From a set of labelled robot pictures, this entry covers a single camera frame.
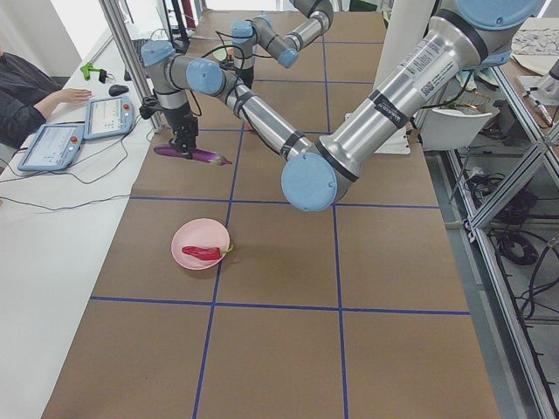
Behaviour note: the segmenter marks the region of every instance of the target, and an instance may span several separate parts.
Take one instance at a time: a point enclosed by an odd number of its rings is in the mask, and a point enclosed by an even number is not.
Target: green object
[[[101,72],[100,68],[93,67],[93,64],[87,63],[79,68],[81,73],[84,75],[85,80],[89,80],[91,78],[92,72]]]
[[[376,11],[376,4],[364,2],[362,0],[351,0],[349,11]]]

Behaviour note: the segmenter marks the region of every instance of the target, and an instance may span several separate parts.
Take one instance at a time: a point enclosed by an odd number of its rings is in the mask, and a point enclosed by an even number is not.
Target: screen
[[[35,141],[25,164],[27,166],[56,166],[76,127],[48,127]]]
[[[89,115],[89,134],[104,134],[121,129],[121,102],[121,99],[94,102]]]

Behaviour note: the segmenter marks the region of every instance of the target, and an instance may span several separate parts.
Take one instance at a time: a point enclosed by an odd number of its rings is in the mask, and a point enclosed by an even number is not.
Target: black shirt
[[[60,89],[36,66],[5,52],[0,57],[0,143],[20,148],[27,136],[45,123],[35,107]]]

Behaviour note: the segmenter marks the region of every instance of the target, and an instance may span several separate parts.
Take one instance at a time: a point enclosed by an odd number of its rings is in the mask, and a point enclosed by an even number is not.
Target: white container
[[[499,109],[488,104],[478,106],[478,109],[431,109],[421,127],[424,151],[469,146],[481,128],[497,113]]]

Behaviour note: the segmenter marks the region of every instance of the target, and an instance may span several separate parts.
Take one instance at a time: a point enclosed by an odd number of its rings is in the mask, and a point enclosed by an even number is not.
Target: black sleeve
[[[45,122],[45,117],[35,107],[0,91],[0,142],[20,148],[27,136]]]

